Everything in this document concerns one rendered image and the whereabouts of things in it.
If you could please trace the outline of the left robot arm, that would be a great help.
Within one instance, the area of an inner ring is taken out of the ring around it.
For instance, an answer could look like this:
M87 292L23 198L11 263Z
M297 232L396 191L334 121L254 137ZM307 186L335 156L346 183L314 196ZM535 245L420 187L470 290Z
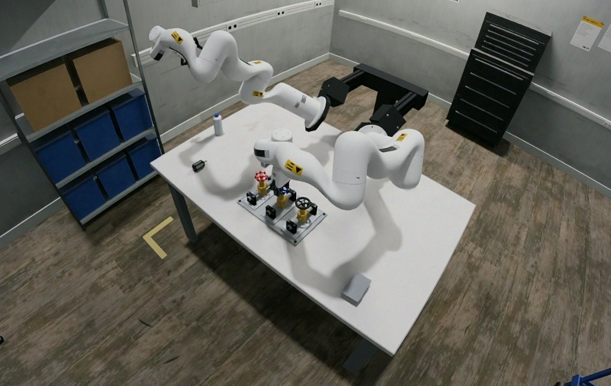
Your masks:
M400 130L389 137L378 125L365 125L358 132L341 134L333 151L332 179L312 154L301 151L292 140L291 130L276 129L271 139L255 142L254 154L263 168L280 167L286 177L314 186L342 210L362 204L366 176L389 177L402 190L415 188L421 179L424 138L418 130Z

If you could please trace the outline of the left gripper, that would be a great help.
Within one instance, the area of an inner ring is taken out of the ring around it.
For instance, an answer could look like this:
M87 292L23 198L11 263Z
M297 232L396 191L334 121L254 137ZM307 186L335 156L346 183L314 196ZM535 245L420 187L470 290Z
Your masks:
M273 165L273 171L271 172L271 185L269 190L274 191L274 196L280 196L280 190L282 186L288 186L290 188L290 178L286 177L285 174L279 168L275 168ZM277 186L277 188L275 188Z

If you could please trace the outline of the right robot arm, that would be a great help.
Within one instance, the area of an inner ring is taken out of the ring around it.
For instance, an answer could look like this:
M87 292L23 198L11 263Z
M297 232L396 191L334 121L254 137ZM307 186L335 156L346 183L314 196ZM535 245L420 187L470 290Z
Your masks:
M193 37L186 30L165 30L156 25L149 33L149 41L153 42L149 52L151 58L163 61L170 53L179 52L187 61L192 76L200 83L213 81L220 68L231 80L243 81L238 96L247 105L275 103L305 119L304 125L308 129L316 124L324 112L324 97L308 97L285 83L264 92L273 76L273 67L264 61L246 63L238 58L237 44L229 32L213 32L205 42L199 58L196 56Z

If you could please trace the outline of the white bottle with blue cap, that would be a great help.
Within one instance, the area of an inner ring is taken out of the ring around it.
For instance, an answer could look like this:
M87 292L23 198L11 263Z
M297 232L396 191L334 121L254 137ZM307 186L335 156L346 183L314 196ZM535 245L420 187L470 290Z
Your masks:
M215 116L213 116L212 119L213 119L213 127L215 131L215 135L222 135L223 134L222 117L219 115L219 113L215 113Z

